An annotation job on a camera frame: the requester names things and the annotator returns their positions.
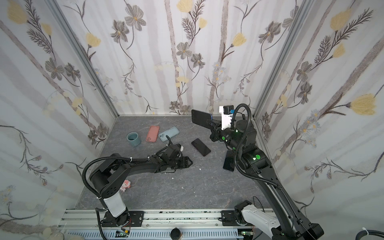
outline pink toy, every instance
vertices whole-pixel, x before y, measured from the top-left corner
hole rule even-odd
[[[122,190],[123,192],[125,192],[125,190],[127,188],[130,188],[131,187],[131,182],[128,181],[128,180],[124,180],[124,183],[122,184],[122,186],[120,187],[120,190]]]

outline black knob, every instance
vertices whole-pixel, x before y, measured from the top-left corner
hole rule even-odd
[[[181,232],[180,232],[180,230],[177,227],[172,229],[172,231],[170,232],[170,238],[172,240],[178,240],[178,239],[181,238]]]

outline smartphone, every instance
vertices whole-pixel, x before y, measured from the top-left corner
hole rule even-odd
[[[225,156],[223,168],[225,170],[233,172],[235,170],[235,163],[233,162],[233,153],[232,151],[227,151]]]
[[[155,142],[157,140],[157,134],[159,133],[159,126],[151,126],[149,128],[146,141],[147,142]]]
[[[192,109],[192,122],[194,124],[200,125],[202,127],[206,127],[209,129],[209,125],[207,123],[208,119],[212,119],[212,115],[210,113],[198,111]]]
[[[177,134],[179,134],[179,130],[177,129],[177,127],[171,127],[170,129],[168,130],[165,130],[164,132],[160,133],[159,134],[159,138],[161,139],[161,141],[163,142],[166,142],[168,141],[166,135],[168,135],[168,137],[174,137],[176,136]]]
[[[205,157],[208,153],[211,152],[211,149],[209,149],[200,139],[196,138],[192,145]]]

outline gray marble table surface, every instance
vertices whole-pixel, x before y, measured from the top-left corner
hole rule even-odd
[[[110,131],[107,142],[101,153],[109,156],[119,153],[123,157],[147,157],[166,143],[157,138],[156,142],[147,142],[149,127],[160,126],[165,131],[173,126],[180,133],[172,137],[174,144],[184,146],[183,155],[190,157],[193,165],[187,169],[176,170],[175,173],[143,173],[129,176],[131,187],[121,196],[128,209],[212,209],[233,208],[244,200],[253,202],[257,196],[264,208],[269,208],[261,190],[255,183],[242,176],[236,169],[230,172],[223,169],[227,149],[222,142],[212,142],[210,131],[193,124],[189,116],[121,116],[118,117]],[[130,132],[137,132],[141,144],[132,147],[126,139]],[[203,157],[191,144],[199,138],[210,149],[211,153]],[[82,193],[76,209],[94,209],[101,203],[88,189]]]

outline blue ceramic cup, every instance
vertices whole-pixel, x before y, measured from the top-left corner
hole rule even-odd
[[[141,143],[141,140],[140,140],[137,132],[131,132],[130,134],[128,134],[127,140],[133,147],[135,147]]]

